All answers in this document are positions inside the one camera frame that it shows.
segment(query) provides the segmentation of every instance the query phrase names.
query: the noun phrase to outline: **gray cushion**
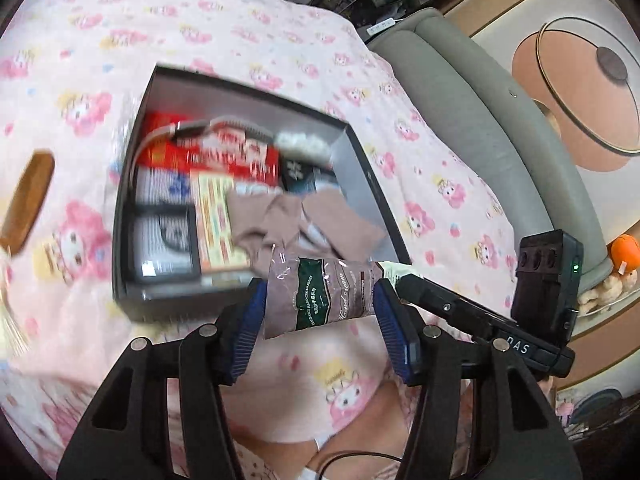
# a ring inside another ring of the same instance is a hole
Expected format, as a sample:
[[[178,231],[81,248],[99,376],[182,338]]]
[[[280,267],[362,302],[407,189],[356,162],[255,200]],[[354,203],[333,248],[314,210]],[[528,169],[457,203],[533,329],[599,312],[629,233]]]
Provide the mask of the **gray cushion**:
[[[391,64],[437,136],[494,190],[516,247],[523,236],[561,228],[584,244],[580,290],[610,273],[580,175],[506,70],[434,9],[416,12],[369,47]]]
[[[516,246],[524,236],[553,229],[516,149],[453,67],[408,30],[389,34],[376,46],[376,52],[391,63],[396,78],[434,133],[497,195],[513,225]]]

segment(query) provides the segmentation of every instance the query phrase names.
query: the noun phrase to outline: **orange toy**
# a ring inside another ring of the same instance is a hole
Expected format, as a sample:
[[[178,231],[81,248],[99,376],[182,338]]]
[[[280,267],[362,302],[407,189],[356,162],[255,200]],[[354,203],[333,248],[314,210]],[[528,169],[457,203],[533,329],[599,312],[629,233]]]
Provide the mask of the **orange toy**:
[[[611,259],[620,274],[640,267],[640,245],[631,235],[620,235],[611,244]]]

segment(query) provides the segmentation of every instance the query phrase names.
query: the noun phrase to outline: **white fluffy item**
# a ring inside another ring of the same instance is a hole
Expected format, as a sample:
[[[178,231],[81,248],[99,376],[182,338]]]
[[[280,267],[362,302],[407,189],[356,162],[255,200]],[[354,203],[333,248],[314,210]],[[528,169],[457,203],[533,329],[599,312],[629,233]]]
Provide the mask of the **white fluffy item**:
[[[597,306],[605,306],[616,301],[623,292],[630,292],[636,286],[637,281],[638,272],[635,270],[623,276],[616,272],[610,274],[601,284],[578,296],[580,315],[584,316]]]
[[[285,158],[308,162],[322,168],[331,167],[331,148],[318,136],[281,132],[276,136],[274,145]]]

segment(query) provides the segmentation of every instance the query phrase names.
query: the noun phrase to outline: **black cable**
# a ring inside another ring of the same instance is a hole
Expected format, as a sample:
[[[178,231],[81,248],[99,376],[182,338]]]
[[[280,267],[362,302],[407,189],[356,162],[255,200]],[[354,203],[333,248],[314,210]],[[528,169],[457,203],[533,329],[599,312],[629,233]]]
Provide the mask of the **black cable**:
[[[397,456],[393,456],[393,455],[388,455],[386,453],[377,453],[375,451],[349,451],[347,453],[341,453],[340,455],[336,455],[336,456],[332,457],[329,460],[329,462],[324,464],[322,466],[322,469],[318,473],[318,476],[316,477],[316,480],[322,480],[322,477],[324,477],[324,473],[326,472],[327,468],[332,463],[336,462],[337,460],[340,460],[341,458],[347,458],[348,456],[379,456],[380,458],[388,458],[389,460],[395,460],[396,462],[402,462],[401,458],[398,458]]]

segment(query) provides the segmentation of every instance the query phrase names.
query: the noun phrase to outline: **sticker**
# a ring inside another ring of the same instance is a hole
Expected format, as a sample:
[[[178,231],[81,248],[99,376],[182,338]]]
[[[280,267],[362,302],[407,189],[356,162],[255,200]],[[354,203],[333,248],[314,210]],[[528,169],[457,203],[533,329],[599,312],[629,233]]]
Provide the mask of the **sticker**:
[[[322,275],[324,260],[300,258],[298,293],[296,294],[296,330],[326,324],[329,316],[329,295]]]

